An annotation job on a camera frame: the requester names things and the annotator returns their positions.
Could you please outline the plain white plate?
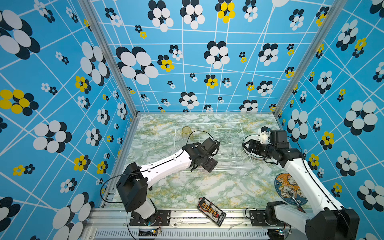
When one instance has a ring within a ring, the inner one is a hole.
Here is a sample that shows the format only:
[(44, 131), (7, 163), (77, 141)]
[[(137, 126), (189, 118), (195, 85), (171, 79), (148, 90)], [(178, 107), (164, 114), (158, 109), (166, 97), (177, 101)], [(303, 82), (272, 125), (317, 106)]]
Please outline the plain white plate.
[(252, 159), (261, 161), (271, 159), (271, 156), (267, 153), (267, 146), (269, 144), (269, 134), (261, 133), (260, 135), (253, 134), (247, 136), (242, 143), (242, 147)]

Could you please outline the yellow glass cup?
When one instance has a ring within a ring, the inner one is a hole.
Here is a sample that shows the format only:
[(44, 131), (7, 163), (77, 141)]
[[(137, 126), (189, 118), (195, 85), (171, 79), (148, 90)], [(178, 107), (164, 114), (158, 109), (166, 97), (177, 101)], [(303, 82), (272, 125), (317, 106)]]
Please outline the yellow glass cup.
[(193, 137), (192, 129), (189, 126), (183, 127), (181, 133), (182, 133), (182, 138), (184, 139), (187, 139), (187, 138), (191, 139)]

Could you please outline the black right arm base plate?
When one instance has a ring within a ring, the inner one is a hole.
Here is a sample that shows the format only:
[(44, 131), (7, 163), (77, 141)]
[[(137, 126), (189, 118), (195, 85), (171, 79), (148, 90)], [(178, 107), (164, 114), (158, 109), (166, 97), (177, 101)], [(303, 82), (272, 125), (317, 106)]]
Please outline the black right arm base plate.
[(251, 221), (252, 227), (274, 227), (282, 229), (286, 226), (284, 222), (268, 223), (265, 217), (265, 211), (250, 210), (247, 211), (246, 216)]

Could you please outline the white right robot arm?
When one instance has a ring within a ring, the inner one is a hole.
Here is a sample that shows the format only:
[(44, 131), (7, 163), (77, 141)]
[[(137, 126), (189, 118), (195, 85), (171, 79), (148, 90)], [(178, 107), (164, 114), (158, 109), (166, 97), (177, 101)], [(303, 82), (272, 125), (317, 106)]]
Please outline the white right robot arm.
[(316, 178), (302, 152), (290, 148), (286, 131), (270, 130), (248, 136), (242, 146), (250, 156), (269, 159), (272, 164), (285, 169), (312, 208), (312, 212), (307, 213), (300, 205), (294, 210), (284, 202), (269, 202), (265, 210), (265, 221), (269, 225), (284, 222), (309, 240), (356, 239), (360, 223), (358, 214), (345, 208)]

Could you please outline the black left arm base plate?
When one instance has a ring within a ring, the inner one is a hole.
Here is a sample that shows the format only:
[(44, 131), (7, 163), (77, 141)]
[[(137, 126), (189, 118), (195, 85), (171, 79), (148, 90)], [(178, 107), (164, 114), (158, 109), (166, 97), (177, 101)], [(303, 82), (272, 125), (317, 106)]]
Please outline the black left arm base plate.
[(143, 219), (138, 213), (132, 212), (132, 216), (128, 218), (130, 226), (140, 227), (159, 227), (169, 226), (171, 220), (170, 210), (157, 210), (148, 219)]

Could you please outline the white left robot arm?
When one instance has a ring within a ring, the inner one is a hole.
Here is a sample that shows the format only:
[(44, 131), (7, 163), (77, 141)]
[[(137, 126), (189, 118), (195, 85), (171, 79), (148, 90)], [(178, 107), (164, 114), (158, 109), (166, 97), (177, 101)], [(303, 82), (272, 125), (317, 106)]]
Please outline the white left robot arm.
[(144, 220), (156, 218), (158, 211), (148, 198), (148, 190), (160, 180), (183, 170), (203, 168), (212, 172), (218, 164), (214, 155), (219, 149), (219, 141), (207, 138), (203, 143), (186, 144), (173, 155), (157, 162), (142, 166), (129, 164), (116, 184), (126, 212), (138, 213)]

